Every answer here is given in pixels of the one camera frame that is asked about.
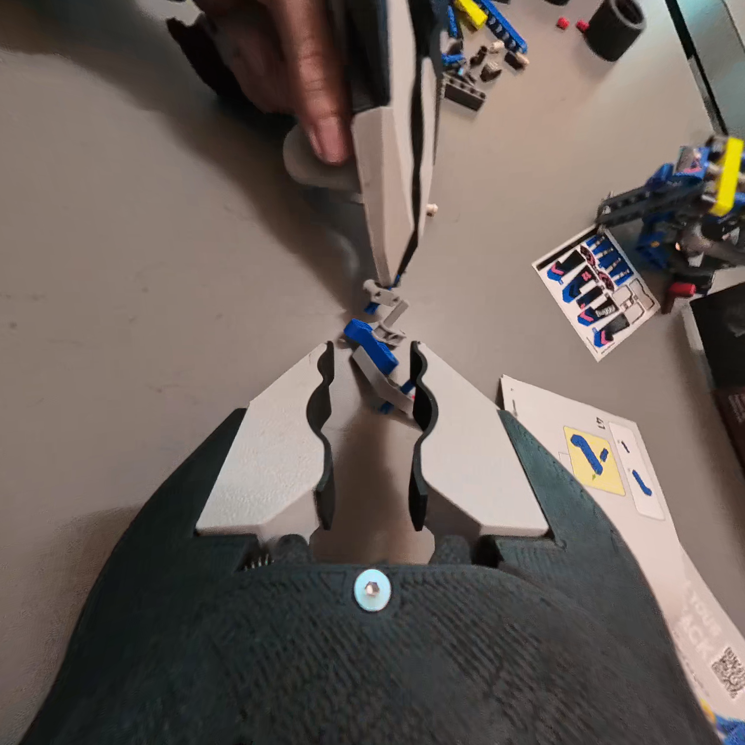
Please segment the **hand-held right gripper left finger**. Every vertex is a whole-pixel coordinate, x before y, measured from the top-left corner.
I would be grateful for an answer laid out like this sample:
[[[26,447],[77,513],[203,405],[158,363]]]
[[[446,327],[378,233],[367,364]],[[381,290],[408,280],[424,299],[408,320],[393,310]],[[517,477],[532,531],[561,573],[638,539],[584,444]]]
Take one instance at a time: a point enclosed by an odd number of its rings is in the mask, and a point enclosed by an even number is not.
[[[276,541],[329,530],[335,510],[331,446],[334,344],[315,347],[247,406],[196,523],[200,535]]]

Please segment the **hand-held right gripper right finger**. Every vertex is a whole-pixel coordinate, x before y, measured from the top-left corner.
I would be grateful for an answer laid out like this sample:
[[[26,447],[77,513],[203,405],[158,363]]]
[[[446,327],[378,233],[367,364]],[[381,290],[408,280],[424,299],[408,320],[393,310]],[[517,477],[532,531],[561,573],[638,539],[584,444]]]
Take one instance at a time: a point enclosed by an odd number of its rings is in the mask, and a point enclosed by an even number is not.
[[[408,487],[414,529],[467,541],[546,535],[502,410],[421,342],[411,344],[410,373],[421,430]]]

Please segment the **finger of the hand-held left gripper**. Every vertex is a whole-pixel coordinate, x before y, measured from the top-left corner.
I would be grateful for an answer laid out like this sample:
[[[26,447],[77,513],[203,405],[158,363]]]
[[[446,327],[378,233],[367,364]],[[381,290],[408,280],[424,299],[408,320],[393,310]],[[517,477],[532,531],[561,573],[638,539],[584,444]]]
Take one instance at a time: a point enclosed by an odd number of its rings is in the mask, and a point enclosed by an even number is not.
[[[385,3],[390,97],[354,115],[352,141],[377,282],[395,282],[412,237],[420,199],[415,132],[421,113],[421,64],[408,2]]]
[[[441,32],[430,32],[426,41],[417,45],[416,76],[411,101],[414,228],[402,258],[403,273],[422,242],[428,213],[439,125],[441,35]]]

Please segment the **pile of lego pieces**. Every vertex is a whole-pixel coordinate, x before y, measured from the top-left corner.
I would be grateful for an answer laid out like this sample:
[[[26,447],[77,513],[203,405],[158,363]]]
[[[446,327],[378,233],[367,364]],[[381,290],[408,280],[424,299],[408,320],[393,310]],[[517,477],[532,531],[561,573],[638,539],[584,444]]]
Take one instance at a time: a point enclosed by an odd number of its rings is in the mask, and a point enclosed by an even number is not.
[[[500,2],[450,1],[445,12],[441,95],[477,112],[506,69],[521,72],[528,67],[527,42]]]

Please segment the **small grey lego connector assembly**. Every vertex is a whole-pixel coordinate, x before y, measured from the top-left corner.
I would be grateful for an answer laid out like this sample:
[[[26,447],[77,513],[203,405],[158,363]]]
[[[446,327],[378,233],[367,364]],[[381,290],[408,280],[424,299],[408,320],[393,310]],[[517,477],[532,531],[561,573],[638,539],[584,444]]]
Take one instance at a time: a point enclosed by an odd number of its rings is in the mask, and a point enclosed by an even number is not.
[[[396,349],[406,338],[399,322],[409,308],[408,303],[398,288],[381,286],[372,279],[364,282],[363,290],[368,295],[364,313],[372,319],[373,337],[390,349]]]

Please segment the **grey lego beam blue bracket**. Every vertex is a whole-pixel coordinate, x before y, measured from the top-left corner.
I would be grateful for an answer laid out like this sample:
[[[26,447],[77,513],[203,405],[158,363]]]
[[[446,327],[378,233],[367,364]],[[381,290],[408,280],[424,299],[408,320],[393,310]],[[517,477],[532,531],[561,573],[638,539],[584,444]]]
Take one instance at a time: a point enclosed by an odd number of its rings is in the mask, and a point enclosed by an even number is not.
[[[379,340],[370,324],[350,320],[343,336],[353,348],[351,359],[381,401],[380,411],[389,414],[397,410],[412,416],[414,382],[402,377],[399,360],[392,350]]]

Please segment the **black lego tyre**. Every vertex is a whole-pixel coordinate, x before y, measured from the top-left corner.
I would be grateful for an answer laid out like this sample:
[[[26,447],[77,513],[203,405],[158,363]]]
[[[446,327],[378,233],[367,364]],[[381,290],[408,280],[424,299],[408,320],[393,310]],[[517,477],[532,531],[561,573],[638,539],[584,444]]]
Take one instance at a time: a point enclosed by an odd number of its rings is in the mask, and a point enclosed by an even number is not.
[[[646,16],[637,1],[602,1],[584,35],[595,54],[616,62],[646,27]]]

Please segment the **lego sticker sheet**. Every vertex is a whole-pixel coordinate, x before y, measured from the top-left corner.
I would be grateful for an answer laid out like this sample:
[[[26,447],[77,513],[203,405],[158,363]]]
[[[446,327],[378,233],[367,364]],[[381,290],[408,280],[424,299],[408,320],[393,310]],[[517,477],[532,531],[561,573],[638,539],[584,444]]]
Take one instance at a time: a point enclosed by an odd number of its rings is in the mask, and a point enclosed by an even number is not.
[[[609,230],[590,227],[532,268],[596,361],[661,311],[661,304]]]

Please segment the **lego instruction booklet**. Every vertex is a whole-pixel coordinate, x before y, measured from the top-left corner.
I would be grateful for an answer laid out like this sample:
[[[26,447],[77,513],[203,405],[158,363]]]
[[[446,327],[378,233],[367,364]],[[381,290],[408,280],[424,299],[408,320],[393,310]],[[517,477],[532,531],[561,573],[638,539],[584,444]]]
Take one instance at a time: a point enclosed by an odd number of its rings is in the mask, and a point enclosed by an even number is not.
[[[722,743],[744,743],[743,635],[684,551],[638,425],[506,375],[499,394],[619,530],[705,716]]]

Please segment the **partly built lego vehicle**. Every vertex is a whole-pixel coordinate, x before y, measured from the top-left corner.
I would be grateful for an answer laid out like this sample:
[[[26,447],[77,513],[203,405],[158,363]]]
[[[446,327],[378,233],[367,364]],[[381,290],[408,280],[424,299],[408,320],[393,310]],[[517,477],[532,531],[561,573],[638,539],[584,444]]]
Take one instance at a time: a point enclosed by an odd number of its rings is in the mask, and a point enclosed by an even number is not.
[[[724,135],[684,146],[644,185],[598,207],[600,229],[641,222],[636,251],[668,276],[664,314],[679,297],[706,295],[717,271],[743,266],[743,148],[742,139]]]

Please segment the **lego set box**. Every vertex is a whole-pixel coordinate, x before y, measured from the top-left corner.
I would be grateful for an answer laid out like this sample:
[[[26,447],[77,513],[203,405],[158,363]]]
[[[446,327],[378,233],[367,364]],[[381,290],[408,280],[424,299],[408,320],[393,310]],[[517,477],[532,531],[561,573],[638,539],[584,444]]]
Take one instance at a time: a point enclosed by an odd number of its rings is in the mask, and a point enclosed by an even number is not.
[[[693,300],[714,404],[744,470],[744,283]]]

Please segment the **person's left hand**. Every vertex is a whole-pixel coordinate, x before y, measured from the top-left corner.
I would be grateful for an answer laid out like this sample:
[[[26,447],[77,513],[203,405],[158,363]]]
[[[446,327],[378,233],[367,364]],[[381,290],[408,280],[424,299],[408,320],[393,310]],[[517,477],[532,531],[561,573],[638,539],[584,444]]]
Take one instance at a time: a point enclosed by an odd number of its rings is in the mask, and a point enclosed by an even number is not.
[[[349,100],[325,2],[196,1],[217,31],[220,59],[264,113],[288,114],[316,157],[352,154]]]

